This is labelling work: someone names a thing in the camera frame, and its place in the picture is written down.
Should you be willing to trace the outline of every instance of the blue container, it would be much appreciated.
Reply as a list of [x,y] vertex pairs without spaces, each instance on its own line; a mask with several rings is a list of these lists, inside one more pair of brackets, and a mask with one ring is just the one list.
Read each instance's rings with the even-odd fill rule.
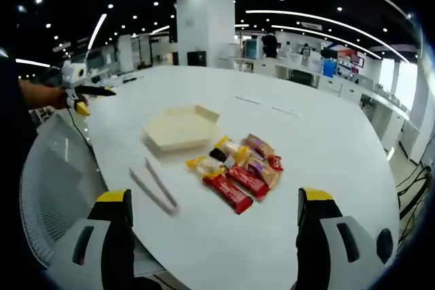
[[324,75],[328,77],[334,77],[335,72],[335,62],[333,61],[325,61],[324,62]]

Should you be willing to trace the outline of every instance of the white pillar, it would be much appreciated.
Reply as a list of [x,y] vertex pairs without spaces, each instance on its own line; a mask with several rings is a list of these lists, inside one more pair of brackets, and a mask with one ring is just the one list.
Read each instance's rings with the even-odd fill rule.
[[229,43],[234,43],[234,0],[177,0],[177,33],[180,65],[187,53],[207,52],[207,66],[217,67]]
[[121,35],[118,39],[118,52],[121,72],[128,73],[134,71],[135,67],[133,65],[133,50],[131,48],[131,37],[130,35]]

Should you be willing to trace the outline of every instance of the drawer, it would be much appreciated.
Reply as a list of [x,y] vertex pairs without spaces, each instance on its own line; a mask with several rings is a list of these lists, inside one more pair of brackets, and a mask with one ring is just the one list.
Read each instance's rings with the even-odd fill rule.
[[341,81],[329,77],[321,77],[319,79],[319,89],[329,89],[340,93]]

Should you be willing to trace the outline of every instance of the person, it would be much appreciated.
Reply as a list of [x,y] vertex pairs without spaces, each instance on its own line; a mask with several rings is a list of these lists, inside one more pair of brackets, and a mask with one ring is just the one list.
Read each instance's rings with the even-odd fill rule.
[[[33,257],[27,244],[20,215],[20,177],[27,155],[37,137],[35,125],[29,115],[29,109],[52,106],[56,109],[65,107],[65,91],[62,88],[33,85],[18,79],[16,63],[8,58],[0,58],[2,81],[1,103],[3,103],[3,152],[7,154],[3,165],[4,182],[1,212],[3,232],[1,246],[3,257],[9,267],[3,270],[3,282],[8,277],[14,289],[24,289],[32,284],[49,287],[49,283],[39,273],[40,265]],[[25,277],[16,277],[15,271],[22,271]]]
[[278,41],[275,34],[271,31],[261,39],[263,41],[263,51],[266,58],[276,58],[278,55]]
[[290,45],[290,41],[287,41],[287,43],[286,43],[286,45],[284,46],[284,49],[283,49],[283,55],[287,59],[289,59],[291,54],[292,54],[292,47]]
[[304,47],[301,49],[300,54],[304,54],[304,51],[308,50],[308,52],[310,51],[310,47],[308,46],[308,44],[304,44]]

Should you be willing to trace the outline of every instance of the office desk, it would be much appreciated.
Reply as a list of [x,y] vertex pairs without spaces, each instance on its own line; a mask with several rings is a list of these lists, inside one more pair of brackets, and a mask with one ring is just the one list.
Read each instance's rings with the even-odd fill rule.
[[[89,134],[108,188],[132,189],[136,236],[189,289],[288,290],[298,273],[295,241],[302,186],[331,193],[341,212],[353,216],[373,238],[389,228],[396,252],[394,178],[358,107],[306,86],[251,73],[156,67],[138,74],[144,78],[118,86],[116,96],[90,103]],[[151,117],[192,104],[221,115],[217,138],[227,134],[239,142],[251,132],[283,158],[285,171],[278,186],[242,215],[186,169],[185,160],[211,148],[157,158],[141,141]],[[129,167],[143,167],[145,157],[178,202],[177,215],[164,213],[128,175]],[[153,187],[142,169],[142,179]]]

